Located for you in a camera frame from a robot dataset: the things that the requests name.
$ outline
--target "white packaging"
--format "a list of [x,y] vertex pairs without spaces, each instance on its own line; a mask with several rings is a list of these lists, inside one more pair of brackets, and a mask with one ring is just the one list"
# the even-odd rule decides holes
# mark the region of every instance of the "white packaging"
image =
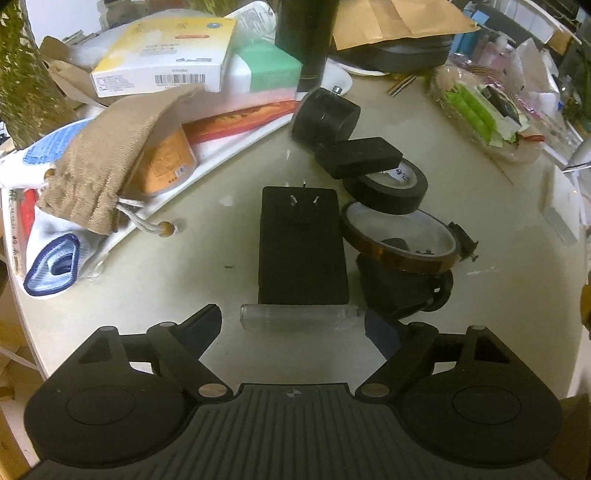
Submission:
[[579,240],[581,197],[564,173],[553,166],[543,214],[567,245]]
[[131,24],[92,72],[99,98],[202,83],[222,90],[236,21],[159,17]]

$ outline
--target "black cylinder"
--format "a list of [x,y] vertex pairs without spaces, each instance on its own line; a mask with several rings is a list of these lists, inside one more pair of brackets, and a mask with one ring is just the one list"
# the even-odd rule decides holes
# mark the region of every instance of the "black cylinder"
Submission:
[[302,63],[298,92],[320,85],[339,0],[281,0],[275,45]]

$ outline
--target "small screw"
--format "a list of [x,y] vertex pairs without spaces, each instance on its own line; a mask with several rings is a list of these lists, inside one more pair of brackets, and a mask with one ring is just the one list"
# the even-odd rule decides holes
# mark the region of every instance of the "small screw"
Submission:
[[228,389],[220,383],[207,383],[199,387],[199,395],[205,398],[218,398],[226,394]]
[[390,389],[381,383],[366,383],[361,387],[361,393],[369,398],[381,398],[390,393]]

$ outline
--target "white round table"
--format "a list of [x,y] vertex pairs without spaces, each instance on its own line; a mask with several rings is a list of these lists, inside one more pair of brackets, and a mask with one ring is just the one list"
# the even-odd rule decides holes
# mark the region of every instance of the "white round table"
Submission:
[[[559,397],[569,387],[579,348],[580,289],[586,278],[583,236],[568,248],[541,214],[550,162],[497,166],[448,123],[421,82],[390,98],[383,79],[355,79],[347,95],[362,107],[352,138],[384,137],[429,181],[421,208],[459,223],[480,242],[476,262],[453,268],[449,302],[409,321],[442,332],[487,325]],[[236,388],[242,382],[347,382],[354,390],[384,359],[361,326],[344,332],[244,331],[239,308],[256,303],[261,190],[266,185],[334,188],[350,198],[288,128],[266,137],[210,173],[155,215],[175,220],[168,239],[135,231],[119,244],[96,280],[80,281],[43,301],[17,300],[31,347],[50,375],[95,329],[141,333],[182,322],[208,303],[223,313],[222,333],[202,356]],[[345,244],[351,302],[363,305],[357,252]]]

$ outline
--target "barcode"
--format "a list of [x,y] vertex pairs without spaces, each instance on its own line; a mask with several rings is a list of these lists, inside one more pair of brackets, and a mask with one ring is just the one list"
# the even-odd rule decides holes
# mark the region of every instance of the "barcode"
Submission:
[[173,73],[154,75],[156,85],[182,85],[183,83],[205,83],[204,73]]

